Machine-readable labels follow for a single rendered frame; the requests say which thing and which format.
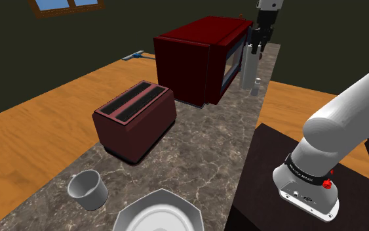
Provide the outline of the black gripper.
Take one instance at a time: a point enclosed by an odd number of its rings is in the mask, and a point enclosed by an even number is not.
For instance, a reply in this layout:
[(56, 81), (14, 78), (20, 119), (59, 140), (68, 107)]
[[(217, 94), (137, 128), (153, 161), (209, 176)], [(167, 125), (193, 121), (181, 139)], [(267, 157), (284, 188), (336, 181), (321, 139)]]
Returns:
[(251, 32), (251, 53), (257, 53), (258, 46), (261, 43), (261, 52), (264, 52), (265, 46), (271, 40), (273, 34), (273, 25), (276, 22), (278, 10), (262, 10), (258, 11), (257, 24), (258, 28)]

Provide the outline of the tall white bottle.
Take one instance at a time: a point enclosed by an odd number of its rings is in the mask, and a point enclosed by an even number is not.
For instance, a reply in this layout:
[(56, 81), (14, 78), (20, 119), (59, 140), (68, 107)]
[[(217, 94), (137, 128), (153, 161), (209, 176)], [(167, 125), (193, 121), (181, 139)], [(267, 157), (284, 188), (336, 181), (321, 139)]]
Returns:
[(258, 74), (258, 64), (261, 55), (261, 45), (257, 52), (252, 53), (252, 45), (246, 45), (243, 50), (243, 60), (241, 66), (240, 87), (243, 90), (251, 89)]

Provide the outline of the small grey shaker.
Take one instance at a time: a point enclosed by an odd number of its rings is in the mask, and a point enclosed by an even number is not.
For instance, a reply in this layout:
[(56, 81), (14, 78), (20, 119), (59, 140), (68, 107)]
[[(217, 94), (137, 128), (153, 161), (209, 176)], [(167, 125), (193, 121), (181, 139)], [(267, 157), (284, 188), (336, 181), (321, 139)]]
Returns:
[(261, 79), (259, 77), (257, 77), (255, 79), (253, 87), (250, 90), (250, 95), (252, 95), (252, 96), (257, 96), (258, 95), (258, 92), (259, 92), (259, 89), (260, 89), (260, 84), (261, 84)]

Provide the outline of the dark red microwave oven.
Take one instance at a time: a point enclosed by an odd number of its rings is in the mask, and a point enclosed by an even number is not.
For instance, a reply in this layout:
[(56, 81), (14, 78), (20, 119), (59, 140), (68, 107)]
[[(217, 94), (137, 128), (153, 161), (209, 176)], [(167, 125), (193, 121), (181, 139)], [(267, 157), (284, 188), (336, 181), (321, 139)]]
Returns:
[(253, 21), (206, 16), (153, 38), (158, 83), (174, 98), (217, 105), (241, 70)]

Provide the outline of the blue grey squeegee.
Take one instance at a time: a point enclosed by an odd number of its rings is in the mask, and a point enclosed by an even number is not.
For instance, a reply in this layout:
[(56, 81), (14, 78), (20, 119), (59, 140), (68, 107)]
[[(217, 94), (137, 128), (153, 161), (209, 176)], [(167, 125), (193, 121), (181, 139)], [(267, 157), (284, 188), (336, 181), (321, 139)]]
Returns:
[(133, 58), (146, 58), (146, 59), (151, 59), (151, 60), (155, 59), (154, 57), (143, 56), (142, 55), (143, 53), (144, 53), (144, 51), (137, 51), (135, 53), (132, 53), (132, 54), (122, 58), (122, 60), (128, 61), (128, 60), (133, 59)]

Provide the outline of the dark robot stand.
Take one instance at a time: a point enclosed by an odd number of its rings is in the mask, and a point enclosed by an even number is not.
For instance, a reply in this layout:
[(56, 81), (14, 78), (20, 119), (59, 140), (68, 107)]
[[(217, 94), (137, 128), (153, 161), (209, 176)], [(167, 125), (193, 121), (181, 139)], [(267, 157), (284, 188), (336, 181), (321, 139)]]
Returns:
[(330, 222), (283, 200), (273, 182), (273, 170), (297, 141), (260, 124), (254, 131), (224, 231), (369, 231), (369, 178), (337, 164), (334, 185), (340, 208)]

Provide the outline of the dark red toaster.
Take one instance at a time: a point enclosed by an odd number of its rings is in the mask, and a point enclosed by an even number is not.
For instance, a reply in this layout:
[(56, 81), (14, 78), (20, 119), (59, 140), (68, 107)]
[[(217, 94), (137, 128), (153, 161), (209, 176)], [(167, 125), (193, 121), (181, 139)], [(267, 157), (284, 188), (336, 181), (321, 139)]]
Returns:
[(152, 150), (176, 120), (173, 91), (140, 81), (92, 114), (105, 151), (136, 165)]

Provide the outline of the brown framed window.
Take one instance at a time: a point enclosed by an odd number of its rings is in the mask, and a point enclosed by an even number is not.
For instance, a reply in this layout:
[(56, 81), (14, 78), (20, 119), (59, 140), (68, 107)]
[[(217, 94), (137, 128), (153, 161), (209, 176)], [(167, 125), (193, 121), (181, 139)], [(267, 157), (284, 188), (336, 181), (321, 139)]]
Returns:
[(105, 9), (104, 0), (27, 0), (36, 18)]

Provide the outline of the white octagonal plate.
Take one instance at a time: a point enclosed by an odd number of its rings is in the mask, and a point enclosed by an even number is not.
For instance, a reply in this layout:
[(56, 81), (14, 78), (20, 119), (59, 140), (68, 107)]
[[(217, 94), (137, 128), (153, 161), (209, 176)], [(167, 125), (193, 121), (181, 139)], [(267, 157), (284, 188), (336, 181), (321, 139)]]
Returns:
[(205, 231), (201, 210), (160, 188), (122, 209), (112, 231)]

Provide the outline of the white mug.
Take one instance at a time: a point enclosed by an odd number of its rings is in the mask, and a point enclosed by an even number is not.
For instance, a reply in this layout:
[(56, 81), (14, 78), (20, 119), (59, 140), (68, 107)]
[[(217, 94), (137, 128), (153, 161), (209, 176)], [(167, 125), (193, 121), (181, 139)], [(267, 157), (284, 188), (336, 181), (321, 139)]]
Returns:
[(71, 176), (67, 187), (68, 195), (87, 211), (94, 211), (103, 206), (109, 192), (94, 169), (81, 171)]

